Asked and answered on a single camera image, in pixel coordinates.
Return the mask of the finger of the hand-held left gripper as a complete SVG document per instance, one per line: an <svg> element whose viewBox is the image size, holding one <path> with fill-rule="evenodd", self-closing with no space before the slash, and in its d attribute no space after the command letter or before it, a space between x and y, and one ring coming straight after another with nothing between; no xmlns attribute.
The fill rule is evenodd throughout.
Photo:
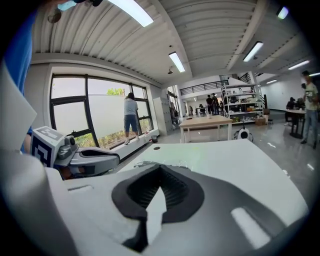
<svg viewBox="0 0 320 256"><path fill-rule="evenodd" d="M75 177L95 177L101 176L117 166L117 161L74 162L70 164L70 171Z"/></svg>
<svg viewBox="0 0 320 256"><path fill-rule="evenodd" d="M120 162L120 156L113 152L100 147L82 147L76 151L78 163L91 164L99 162Z"/></svg>

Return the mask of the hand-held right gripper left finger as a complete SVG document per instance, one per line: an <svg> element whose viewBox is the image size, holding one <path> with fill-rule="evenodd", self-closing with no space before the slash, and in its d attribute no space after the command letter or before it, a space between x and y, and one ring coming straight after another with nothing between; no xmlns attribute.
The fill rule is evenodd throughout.
<svg viewBox="0 0 320 256"><path fill-rule="evenodd" d="M139 223L118 211L112 190L119 182L146 169L71 180L62 180L56 169L45 169L55 205L80 256L138 255L123 242L136 234Z"/></svg>

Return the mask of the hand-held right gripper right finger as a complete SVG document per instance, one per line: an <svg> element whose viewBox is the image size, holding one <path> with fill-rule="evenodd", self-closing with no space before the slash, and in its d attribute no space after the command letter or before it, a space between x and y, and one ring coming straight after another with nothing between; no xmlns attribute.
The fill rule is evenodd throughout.
<svg viewBox="0 0 320 256"><path fill-rule="evenodd" d="M285 224L233 184L162 165L166 200L151 256L270 256L281 248Z"/></svg>

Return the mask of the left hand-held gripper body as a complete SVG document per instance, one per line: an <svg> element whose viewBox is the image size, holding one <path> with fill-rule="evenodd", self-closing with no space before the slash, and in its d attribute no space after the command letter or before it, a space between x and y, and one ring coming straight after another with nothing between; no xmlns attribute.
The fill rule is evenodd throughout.
<svg viewBox="0 0 320 256"><path fill-rule="evenodd" d="M67 136L48 126L32 131L31 155L47 168L68 166L78 148L72 135Z"/></svg>

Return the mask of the person's left hand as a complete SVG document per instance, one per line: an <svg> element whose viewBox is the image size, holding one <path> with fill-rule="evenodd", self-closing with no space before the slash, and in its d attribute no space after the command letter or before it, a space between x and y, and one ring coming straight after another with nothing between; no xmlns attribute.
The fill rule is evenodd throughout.
<svg viewBox="0 0 320 256"><path fill-rule="evenodd" d="M60 168L59 172L63 180L70 180L74 179L76 175L84 173L85 169L82 166L64 166Z"/></svg>

